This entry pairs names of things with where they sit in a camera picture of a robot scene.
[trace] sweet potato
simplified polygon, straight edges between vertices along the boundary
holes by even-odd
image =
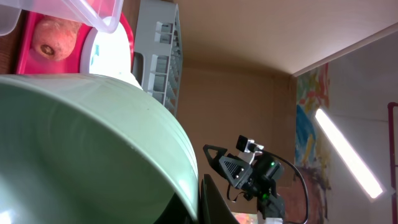
[[[75,48],[81,23],[45,16],[35,27],[32,46],[50,60],[67,58]]]

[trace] red tray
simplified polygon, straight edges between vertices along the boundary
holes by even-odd
[[[30,47],[35,26],[43,17],[44,15],[35,12],[29,12],[27,16],[27,22],[25,26],[24,36],[22,39],[21,51],[19,53],[19,61],[17,64],[16,73],[23,75],[79,73],[81,50],[83,49],[86,37],[92,27],[83,24],[77,34],[75,48],[73,49],[73,52],[69,55],[69,57],[60,61],[53,61],[39,55],[34,49]],[[120,23],[126,30],[127,37],[130,42],[132,65],[134,54],[134,36],[131,27],[127,19],[124,17],[123,13],[120,17]]]

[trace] dish rack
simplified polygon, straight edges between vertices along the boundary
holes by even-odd
[[[134,46],[133,74],[176,116],[183,57],[178,5],[142,0]]]

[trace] wooden table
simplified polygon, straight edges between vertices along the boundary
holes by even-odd
[[[136,34],[140,0],[124,0],[123,13]],[[0,37],[0,74],[15,73],[19,48],[25,29],[27,11],[22,11],[15,29],[8,35]]]

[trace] colorful mural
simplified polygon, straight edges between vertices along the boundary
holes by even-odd
[[[308,224],[325,224],[328,220],[326,193],[331,190],[328,171],[330,143],[316,125],[314,116],[322,106],[329,108],[328,64],[297,78],[295,165],[308,188],[310,210]],[[301,182],[295,177],[291,187],[279,187],[285,200],[285,220],[301,222],[305,215],[305,199]],[[235,213],[240,224],[257,223],[256,215]]]

